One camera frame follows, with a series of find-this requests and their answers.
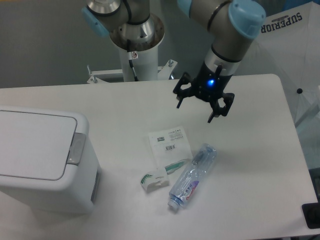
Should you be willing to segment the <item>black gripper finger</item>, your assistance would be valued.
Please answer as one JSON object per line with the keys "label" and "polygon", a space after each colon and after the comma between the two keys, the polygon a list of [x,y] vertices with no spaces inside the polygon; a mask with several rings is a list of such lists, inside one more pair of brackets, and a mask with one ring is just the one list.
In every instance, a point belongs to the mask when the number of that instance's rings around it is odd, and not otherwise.
{"label": "black gripper finger", "polygon": [[[218,118],[219,116],[226,117],[230,111],[230,108],[234,102],[235,94],[234,93],[222,93],[222,96],[219,96],[216,99],[209,101],[212,108],[212,113],[210,114],[207,122],[210,123],[213,118]],[[221,107],[219,104],[219,99],[223,99],[224,106]]]}
{"label": "black gripper finger", "polygon": [[[188,84],[190,84],[190,87],[182,89],[182,86]],[[184,98],[193,97],[195,95],[194,79],[187,72],[184,72],[174,87],[173,93],[176,94],[176,99],[178,100],[176,108],[179,109]]]}

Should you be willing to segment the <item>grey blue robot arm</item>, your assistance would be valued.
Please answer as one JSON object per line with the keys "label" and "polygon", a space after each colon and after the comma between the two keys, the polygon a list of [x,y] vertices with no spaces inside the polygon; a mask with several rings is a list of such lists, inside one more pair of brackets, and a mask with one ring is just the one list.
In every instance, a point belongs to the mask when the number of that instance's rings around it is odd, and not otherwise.
{"label": "grey blue robot arm", "polygon": [[[266,12],[254,0],[179,0],[177,6],[213,41],[196,77],[183,73],[173,93],[179,102],[196,97],[209,103],[211,118],[226,116],[235,95],[225,88],[259,35]],[[124,81],[158,79],[165,26],[148,0],[89,0],[81,13],[98,36],[110,38],[118,48]]]}

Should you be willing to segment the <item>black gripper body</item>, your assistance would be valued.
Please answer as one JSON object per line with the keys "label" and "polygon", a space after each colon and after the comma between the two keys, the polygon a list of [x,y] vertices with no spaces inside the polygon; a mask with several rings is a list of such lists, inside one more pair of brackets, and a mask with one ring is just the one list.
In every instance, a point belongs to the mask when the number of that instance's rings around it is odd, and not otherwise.
{"label": "black gripper body", "polygon": [[192,94],[205,102],[211,103],[223,98],[225,103],[234,101],[233,93],[225,93],[224,90],[229,83],[232,75],[222,74],[222,65],[218,65],[215,70],[211,70],[203,62],[196,78],[191,84]]}

